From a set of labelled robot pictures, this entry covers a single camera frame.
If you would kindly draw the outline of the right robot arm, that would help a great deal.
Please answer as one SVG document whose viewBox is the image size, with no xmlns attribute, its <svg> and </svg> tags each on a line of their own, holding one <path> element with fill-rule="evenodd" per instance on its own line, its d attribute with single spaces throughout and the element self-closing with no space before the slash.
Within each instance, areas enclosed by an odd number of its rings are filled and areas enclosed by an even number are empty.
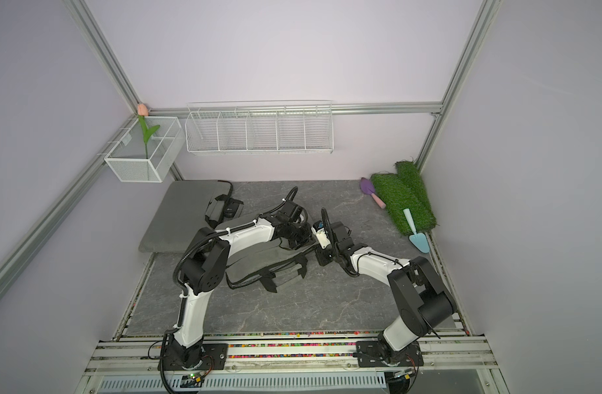
<svg viewBox="0 0 602 394">
<path fill-rule="evenodd" d="M 323 219 L 312 225 L 312 232 L 320 244 L 319 264 L 336 262 L 350 277 L 368 276 L 390 288 L 399 316 L 379 336 L 386 352 L 402 351 L 458 312 L 453 295 L 428 259 L 400 259 L 356 244 L 341 222 Z"/>
</svg>

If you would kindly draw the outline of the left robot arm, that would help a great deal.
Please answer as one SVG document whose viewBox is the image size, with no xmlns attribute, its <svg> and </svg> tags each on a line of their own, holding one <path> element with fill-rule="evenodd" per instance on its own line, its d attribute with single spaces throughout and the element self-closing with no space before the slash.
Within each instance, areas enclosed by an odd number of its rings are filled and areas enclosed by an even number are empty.
<svg viewBox="0 0 602 394">
<path fill-rule="evenodd" d="M 257 283 L 277 292 L 306 276 L 307 256 L 316 248 L 309 214 L 292 200 L 199 230 L 173 274 L 182 301 L 172 346 L 189 353 L 201 344 L 210 297 L 222 282 L 230 289 Z"/>
</svg>

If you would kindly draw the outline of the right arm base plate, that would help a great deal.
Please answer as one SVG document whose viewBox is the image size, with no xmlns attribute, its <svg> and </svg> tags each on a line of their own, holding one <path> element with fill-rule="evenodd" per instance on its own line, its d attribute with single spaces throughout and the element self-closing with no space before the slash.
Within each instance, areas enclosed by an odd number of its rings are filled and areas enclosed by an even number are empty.
<svg viewBox="0 0 602 394">
<path fill-rule="evenodd" d="M 353 355 L 361 368 L 419 367 L 424 364 L 417 341 L 400 351 L 393 350 L 387 343 L 379 340 L 357 341 L 355 347 Z"/>
</svg>

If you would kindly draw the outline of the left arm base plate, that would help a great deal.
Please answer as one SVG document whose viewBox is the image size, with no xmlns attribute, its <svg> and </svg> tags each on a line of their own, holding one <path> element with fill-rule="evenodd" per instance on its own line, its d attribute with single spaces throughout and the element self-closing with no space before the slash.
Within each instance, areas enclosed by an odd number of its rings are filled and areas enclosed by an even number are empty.
<svg viewBox="0 0 602 394">
<path fill-rule="evenodd" d="M 226 343 L 197 343 L 186 348 L 173 342 L 166 347 L 158 369 L 164 371 L 222 370 L 225 368 L 228 349 Z"/>
</svg>

